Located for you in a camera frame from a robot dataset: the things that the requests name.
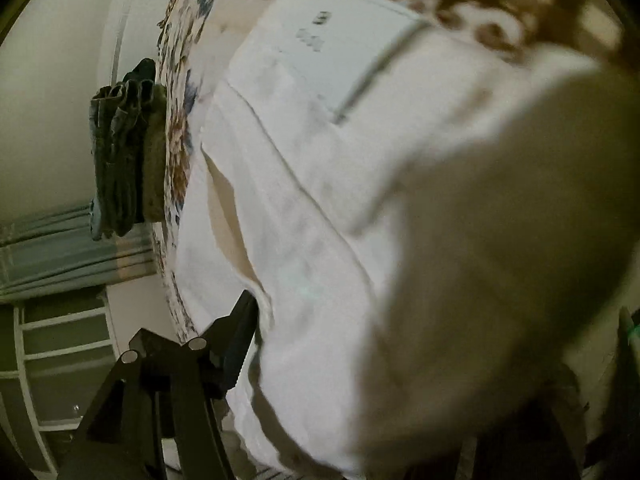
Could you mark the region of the grey striped curtain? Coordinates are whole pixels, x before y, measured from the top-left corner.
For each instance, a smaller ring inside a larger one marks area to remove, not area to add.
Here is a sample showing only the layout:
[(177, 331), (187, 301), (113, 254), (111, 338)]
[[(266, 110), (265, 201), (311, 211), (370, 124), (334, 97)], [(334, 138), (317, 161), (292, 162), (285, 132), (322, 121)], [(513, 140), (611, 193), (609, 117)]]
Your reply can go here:
[(144, 224), (123, 237), (94, 240), (85, 204), (33, 214), (1, 226), (1, 302), (111, 285), (156, 272)]

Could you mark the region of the white pants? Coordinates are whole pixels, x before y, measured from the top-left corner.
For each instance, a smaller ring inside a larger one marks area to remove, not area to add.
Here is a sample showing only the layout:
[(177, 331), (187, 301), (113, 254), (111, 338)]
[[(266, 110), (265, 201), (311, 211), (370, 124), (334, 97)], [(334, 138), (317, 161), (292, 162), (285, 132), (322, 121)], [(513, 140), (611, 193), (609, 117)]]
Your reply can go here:
[(639, 239), (639, 84), (552, 44), (507, 61), (387, 0), (274, 0), (189, 116), (180, 295), (241, 292), (228, 396), (259, 463), (390, 471), (516, 408)]

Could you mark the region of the white window frame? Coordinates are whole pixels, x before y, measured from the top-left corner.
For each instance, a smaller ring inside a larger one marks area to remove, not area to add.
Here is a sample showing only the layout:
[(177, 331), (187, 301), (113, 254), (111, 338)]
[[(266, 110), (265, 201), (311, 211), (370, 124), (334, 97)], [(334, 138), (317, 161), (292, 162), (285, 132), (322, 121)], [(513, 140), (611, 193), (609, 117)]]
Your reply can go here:
[(37, 476), (56, 476), (115, 360), (102, 288), (1, 307), (1, 429)]

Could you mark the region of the floral bed sheet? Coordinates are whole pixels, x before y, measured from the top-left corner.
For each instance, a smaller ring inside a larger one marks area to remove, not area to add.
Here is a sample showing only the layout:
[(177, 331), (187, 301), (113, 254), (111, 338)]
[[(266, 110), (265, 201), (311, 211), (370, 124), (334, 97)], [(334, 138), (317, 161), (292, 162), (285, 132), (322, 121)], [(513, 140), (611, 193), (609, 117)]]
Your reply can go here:
[(176, 278), (178, 231), (193, 153), (198, 143), (189, 116), (214, 84), (214, 71), (226, 60), (218, 44), (238, 32), (242, 22), (256, 18), (269, 0), (169, 0), (160, 23), (160, 82), (167, 89), (164, 218), (153, 228), (158, 270), (178, 338), (186, 341), (204, 325), (196, 320), (179, 292)]

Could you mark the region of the stack of folded jeans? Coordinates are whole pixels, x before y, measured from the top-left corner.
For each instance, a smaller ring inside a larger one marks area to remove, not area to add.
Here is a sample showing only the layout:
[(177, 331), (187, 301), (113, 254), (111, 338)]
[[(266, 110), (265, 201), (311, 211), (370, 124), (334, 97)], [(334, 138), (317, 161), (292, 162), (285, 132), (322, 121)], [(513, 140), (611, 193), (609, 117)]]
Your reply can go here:
[(122, 237), (138, 223), (164, 218), (165, 125), (166, 89), (155, 82), (155, 62), (150, 58), (92, 97), (94, 240)]

